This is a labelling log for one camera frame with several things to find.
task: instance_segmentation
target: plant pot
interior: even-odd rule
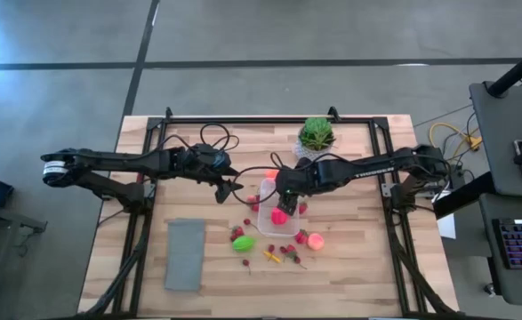
[[[296,142],[293,145],[293,153],[300,159],[302,157],[307,157],[308,159],[314,161],[319,156],[322,156],[323,154],[330,153],[332,150],[332,145],[328,148],[324,148],[321,150],[312,150],[310,148],[306,148],[302,145],[300,139],[296,140]]]

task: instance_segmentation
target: green plant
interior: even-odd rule
[[[335,141],[332,126],[323,117],[306,119],[298,139],[300,139],[302,146],[315,151],[329,148]]]

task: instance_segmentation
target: white paper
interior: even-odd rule
[[[432,201],[434,202],[435,199],[440,199],[445,196],[450,195],[450,191],[443,190],[440,193],[440,196],[435,196]],[[454,226],[454,213],[450,213],[449,215],[445,216],[442,219],[437,220],[438,224],[438,233],[440,236],[450,238],[450,239],[456,239],[456,227]]]

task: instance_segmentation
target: pink ball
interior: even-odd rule
[[[324,238],[316,233],[308,236],[308,247],[314,251],[324,248]]]

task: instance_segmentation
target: potted plant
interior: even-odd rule
[[[329,153],[334,141],[332,126],[328,120],[324,117],[311,117],[304,122],[293,152],[299,158],[307,157],[314,160]]]

